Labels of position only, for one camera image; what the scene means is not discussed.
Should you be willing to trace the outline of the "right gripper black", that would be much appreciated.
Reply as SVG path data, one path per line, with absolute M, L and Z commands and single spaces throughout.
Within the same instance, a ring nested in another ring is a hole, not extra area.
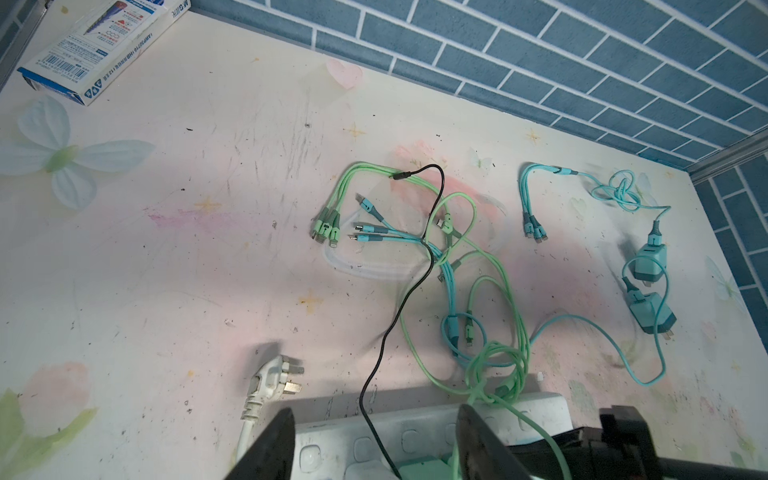
M 765 479 L 765 471 L 663 458 L 631 406 L 600 410 L 601 426 L 579 427 L 511 446 L 529 474 L 542 479 Z

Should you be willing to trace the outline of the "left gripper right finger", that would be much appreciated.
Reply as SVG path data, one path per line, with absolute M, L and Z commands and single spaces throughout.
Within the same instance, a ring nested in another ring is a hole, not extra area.
M 462 404 L 456 424 L 459 472 L 468 480 L 516 480 L 531 476 L 476 410 Z

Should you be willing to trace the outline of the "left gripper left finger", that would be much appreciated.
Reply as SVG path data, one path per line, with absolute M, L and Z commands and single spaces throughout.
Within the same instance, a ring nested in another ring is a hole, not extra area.
M 291 408 L 280 410 L 225 477 L 226 480 L 289 480 L 296 424 Z

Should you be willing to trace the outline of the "green charger adapter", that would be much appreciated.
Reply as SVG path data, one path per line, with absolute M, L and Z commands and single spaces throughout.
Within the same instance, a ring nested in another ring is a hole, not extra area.
M 398 467 L 402 480 L 452 480 L 452 468 L 440 459 L 424 459 Z

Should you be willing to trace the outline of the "white power strip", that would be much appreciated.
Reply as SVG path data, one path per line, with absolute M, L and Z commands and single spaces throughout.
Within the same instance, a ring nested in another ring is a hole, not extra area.
M 524 394 L 512 411 L 476 403 L 473 408 L 505 445 L 542 439 L 573 427 L 565 398 L 556 393 Z M 456 443 L 459 406 L 442 405 L 373 414 L 370 419 L 397 467 L 424 459 L 448 464 Z M 293 479 L 390 479 L 386 463 L 362 417 L 296 426 Z

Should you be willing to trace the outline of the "teal plug adapter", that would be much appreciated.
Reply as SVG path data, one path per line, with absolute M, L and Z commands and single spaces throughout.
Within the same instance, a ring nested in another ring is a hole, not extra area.
M 662 297 L 656 292 L 643 294 L 627 277 L 623 277 L 622 281 L 630 312 L 641 330 L 649 335 L 668 333 L 677 322 L 677 317 L 662 302 Z
M 629 262 L 629 269 L 636 280 L 652 284 L 661 279 L 667 268 L 667 245 L 663 242 L 660 221 L 653 222 L 647 242 Z

